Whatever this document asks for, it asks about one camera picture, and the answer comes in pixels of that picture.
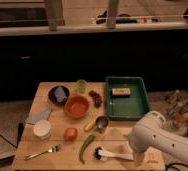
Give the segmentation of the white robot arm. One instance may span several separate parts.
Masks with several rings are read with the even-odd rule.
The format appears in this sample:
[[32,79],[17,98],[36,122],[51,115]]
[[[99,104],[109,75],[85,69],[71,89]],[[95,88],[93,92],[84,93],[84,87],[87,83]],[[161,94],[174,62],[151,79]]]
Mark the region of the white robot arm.
[[188,164],[188,138],[166,131],[165,125],[161,113],[148,112],[133,126],[128,138],[130,148],[137,154],[153,147]]

